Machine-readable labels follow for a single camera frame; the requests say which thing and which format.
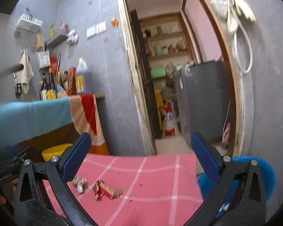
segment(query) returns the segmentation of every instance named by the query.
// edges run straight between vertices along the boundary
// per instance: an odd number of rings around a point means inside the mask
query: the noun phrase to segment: gray wall
[[[38,81],[41,80],[42,73],[38,70],[35,55],[36,35],[35,33],[21,30],[20,38],[14,38],[17,21],[28,6],[33,16],[43,21],[40,32],[44,41],[50,33],[50,26],[56,23],[60,1],[19,0],[11,15],[0,13],[0,69],[15,65],[18,62],[22,49],[26,47],[30,57],[30,64],[35,74],[30,80],[28,93],[22,94],[21,101],[39,99],[41,85],[38,84]],[[12,75],[9,75],[0,81],[0,102],[14,101],[16,101],[14,79]]]
[[[253,24],[244,21],[254,52],[254,123],[249,154],[269,162],[277,176],[267,203],[270,218],[283,202],[283,2],[246,1],[257,18]]]
[[[83,57],[92,72],[95,92],[105,92],[97,105],[110,153],[145,155],[126,52],[111,25],[114,17],[119,18],[116,0],[61,0],[57,25],[65,21],[76,29],[79,39],[73,46],[61,43],[54,52],[55,56],[61,53],[61,71],[76,67]],[[87,39],[86,30],[101,21],[106,21],[107,31]]]

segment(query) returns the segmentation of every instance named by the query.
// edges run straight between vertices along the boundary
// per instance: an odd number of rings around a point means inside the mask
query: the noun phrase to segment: white basket
[[[37,56],[37,63],[38,63],[39,69],[50,66],[49,51],[36,52],[35,54]]]
[[[22,14],[18,20],[17,28],[31,32],[37,32],[43,25],[43,21],[35,18],[30,18],[26,14]]]

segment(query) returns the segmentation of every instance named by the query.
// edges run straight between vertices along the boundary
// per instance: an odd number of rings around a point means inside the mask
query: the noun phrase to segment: metal screw
[[[258,162],[256,160],[252,160],[251,163],[252,163],[253,166],[257,166],[258,165]]]
[[[30,159],[25,160],[25,161],[23,162],[23,164],[24,164],[24,166],[29,165],[29,164],[30,164]]]
[[[230,162],[232,159],[231,159],[228,155],[225,155],[225,156],[223,157],[223,160],[224,160],[225,162]]]
[[[56,161],[59,160],[59,157],[55,155],[55,156],[51,157],[50,160],[51,160],[52,162],[56,162]]]

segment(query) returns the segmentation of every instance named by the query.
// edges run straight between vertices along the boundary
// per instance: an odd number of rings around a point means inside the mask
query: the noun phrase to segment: red wrapper
[[[104,184],[102,181],[100,182],[100,188],[102,190],[102,192],[110,199],[113,198],[114,195],[114,191],[109,188],[106,184]]]
[[[99,200],[103,195],[104,195],[104,192],[102,191],[101,186],[100,186],[100,181],[98,180],[95,183],[94,199]]]

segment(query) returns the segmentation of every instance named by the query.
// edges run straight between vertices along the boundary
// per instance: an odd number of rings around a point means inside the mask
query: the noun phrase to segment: tiled floor
[[[166,155],[166,154],[192,154],[192,148],[186,143],[185,139],[181,135],[170,136],[163,139],[155,140],[157,154],[158,155]],[[225,155],[227,153],[226,149],[221,148],[220,146],[216,146],[216,149],[219,151],[221,155]],[[196,164],[196,173],[203,173],[203,169],[197,160]]]

